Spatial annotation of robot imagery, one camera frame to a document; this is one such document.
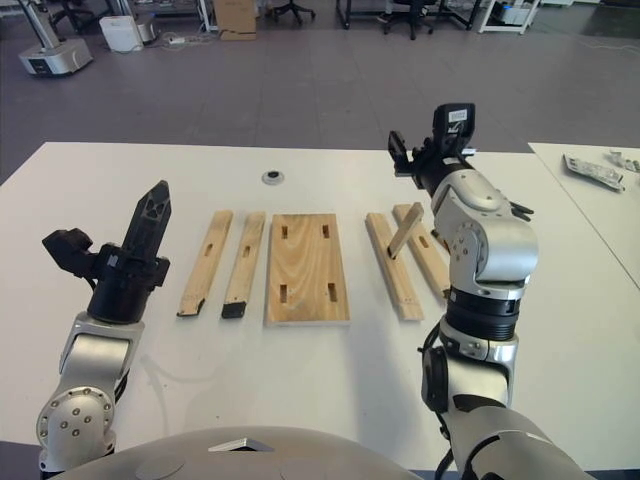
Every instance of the wooden stick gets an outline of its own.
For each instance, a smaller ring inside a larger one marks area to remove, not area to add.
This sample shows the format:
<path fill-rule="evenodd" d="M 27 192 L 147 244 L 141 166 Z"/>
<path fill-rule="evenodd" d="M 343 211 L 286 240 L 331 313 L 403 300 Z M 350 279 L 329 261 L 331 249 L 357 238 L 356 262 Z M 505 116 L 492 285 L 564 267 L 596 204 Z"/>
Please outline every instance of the wooden stick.
<path fill-rule="evenodd" d="M 408 204 L 395 205 L 393 216 L 398 224 L 403 222 L 410 212 Z M 429 286 L 440 297 L 445 298 L 445 291 L 449 290 L 449 268 L 437 251 L 435 242 L 424 228 L 422 222 L 418 223 L 409 237 L 409 249 L 416 259 L 416 263 Z"/>
<path fill-rule="evenodd" d="M 420 220 L 422 220 L 423 215 L 424 209 L 422 208 L 422 204 L 420 202 L 416 202 L 411 206 L 407 214 L 404 216 L 404 219 L 401 222 L 398 222 L 398 231 L 391 239 L 389 247 L 387 248 L 387 252 L 391 258 L 396 258 L 398 256 L 400 249 L 404 247 L 405 243 L 407 243 L 413 228 Z"/>
<path fill-rule="evenodd" d="M 200 253 L 182 294 L 178 316 L 186 317 L 200 313 L 200 309 L 209 295 L 232 218 L 233 212 L 231 210 L 220 210 L 213 215 L 207 235 L 204 237 L 202 247 L 200 247 Z"/>
<path fill-rule="evenodd" d="M 265 218 L 265 212 L 254 212 L 250 213 L 245 220 L 236 262 L 222 307 L 222 318 L 242 318 L 244 316 L 258 264 Z"/>
<path fill-rule="evenodd" d="M 365 223 L 398 316 L 402 320 L 424 320 L 420 302 L 402 258 L 392 259 L 387 252 L 387 245 L 391 241 L 391 228 L 387 219 L 382 213 L 369 213 Z"/>

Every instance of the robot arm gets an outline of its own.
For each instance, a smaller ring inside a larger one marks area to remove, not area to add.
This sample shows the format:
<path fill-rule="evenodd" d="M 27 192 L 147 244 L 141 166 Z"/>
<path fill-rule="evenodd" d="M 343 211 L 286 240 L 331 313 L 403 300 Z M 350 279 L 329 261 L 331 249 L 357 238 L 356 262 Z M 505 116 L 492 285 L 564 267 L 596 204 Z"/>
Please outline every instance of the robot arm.
<path fill-rule="evenodd" d="M 474 130 L 473 104 L 440 106 L 433 138 L 407 157 L 389 136 L 397 176 L 411 176 L 432 198 L 435 227 L 449 253 L 445 315 L 425 341 L 422 398 L 451 443 L 436 478 L 455 460 L 463 479 L 591 478 L 526 417 L 509 409 L 518 349 L 520 300 L 538 260 L 524 213 L 463 155 Z M 439 338 L 441 346 L 434 347 Z"/>
<path fill-rule="evenodd" d="M 59 230 L 43 240 L 60 268 L 94 289 L 87 311 L 71 327 L 60 358 L 60 383 L 38 417 L 44 478 L 115 448 L 111 424 L 144 330 L 140 319 L 169 268 L 169 261 L 156 254 L 170 215 L 169 188 L 162 181 L 138 202 L 122 247 L 106 244 L 89 253 L 92 242 L 78 229 Z"/>

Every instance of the wooden board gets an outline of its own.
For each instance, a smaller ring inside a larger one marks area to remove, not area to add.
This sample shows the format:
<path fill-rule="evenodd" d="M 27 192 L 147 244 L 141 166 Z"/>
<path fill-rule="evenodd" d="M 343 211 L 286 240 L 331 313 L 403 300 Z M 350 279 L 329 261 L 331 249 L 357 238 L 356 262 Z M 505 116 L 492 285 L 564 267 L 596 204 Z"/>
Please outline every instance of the wooden board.
<path fill-rule="evenodd" d="M 242 318 L 244 316 L 258 263 L 265 217 L 265 212 L 254 212 L 250 213 L 245 220 L 236 262 L 222 307 L 222 318 Z"/>
<path fill-rule="evenodd" d="M 349 320 L 334 214 L 274 215 L 270 246 L 267 324 Z"/>
<path fill-rule="evenodd" d="M 200 253 L 198 253 L 198 258 L 182 294 L 178 316 L 192 316 L 200 313 L 200 309 L 209 295 L 232 218 L 233 212 L 231 210 L 220 210 L 213 215 L 207 235 L 204 237 L 202 247 L 200 247 Z"/>
<path fill-rule="evenodd" d="M 382 213 L 369 213 L 365 224 L 398 316 L 402 320 L 424 320 L 422 307 L 402 261 L 402 254 L 392 259 L 387 252 L 392 238 L 387 219 Z"/>
<path fill-rule="evenodd" d="M 410 207 L 411 205 L 408 204 L 393 207 L 393 216 L 398 224 L 404 221 Z M 438 253 L 434 239 L 424 228 L 422 222 L 415 225 L 408 243 L 409 249 L 411 249 L 411 253 L 429 286 L 440 298 L 446 298 L 445 292 L 450 287 L 449 267 Z"/>

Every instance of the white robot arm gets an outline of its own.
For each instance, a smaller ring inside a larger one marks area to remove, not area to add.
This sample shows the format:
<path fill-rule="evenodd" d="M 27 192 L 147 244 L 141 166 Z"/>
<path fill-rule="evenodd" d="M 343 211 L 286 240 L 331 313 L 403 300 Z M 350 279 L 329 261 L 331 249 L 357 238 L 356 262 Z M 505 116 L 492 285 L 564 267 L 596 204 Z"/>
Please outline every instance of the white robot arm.
<path fill-rule="evenodd" d="M 396 175 L 432 198 L 435 227 L 451 255 L 447 310 L 421 349 L 422 398 L 441 422 L 463 479 L 591 478 L 529 419 L 511 410 L 520 300 L 538 261 L 527 214 L 466 161 L 473 104 L 440 106 L 433 138 L 413 150 L 391 132 Z M 435 347 L 439 338 L 441 346 Z"/>

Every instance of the white device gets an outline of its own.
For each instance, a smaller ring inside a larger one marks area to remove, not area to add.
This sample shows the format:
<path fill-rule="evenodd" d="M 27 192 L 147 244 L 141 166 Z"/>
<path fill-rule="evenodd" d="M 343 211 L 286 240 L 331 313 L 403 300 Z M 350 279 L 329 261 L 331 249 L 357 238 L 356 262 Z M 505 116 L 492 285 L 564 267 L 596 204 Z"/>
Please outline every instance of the white device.
<path fill-rule="evenodd" d="M 156 31 L 156 26 L 153 21 L 153 15 L 139 15 L 138 18 L 136 18 L 136 26 L 138 27 L 142 43 L 145 45 L 153 42 L 158 37 L 158 32 Z"/>
<path fill-rule="evenodd" d="M 502 5 L 500 6 L 500 13 L 497 15 L 498 19 L 505 25 L 524 25 L 531 12 L 531 4 L 520 3 L 520 5 Z"/>
<path fill-rule="evenodd" d="M 71 75 L 87 65 L 93 57 L 84 40 L 73 38 L 61 42 L 51 28 L 49 12 L 44 3 L 34 0 L 20 0 L 31 27 L 40 40 L 18 57 L 31 75 L 55 77 Z"/>
<path fill-rule="evenodd" d="M 142 37 L 133 17 L 104 17 L 100 19 L 100 28 L 114 52 L 130 53 L 143 48 Z"/>

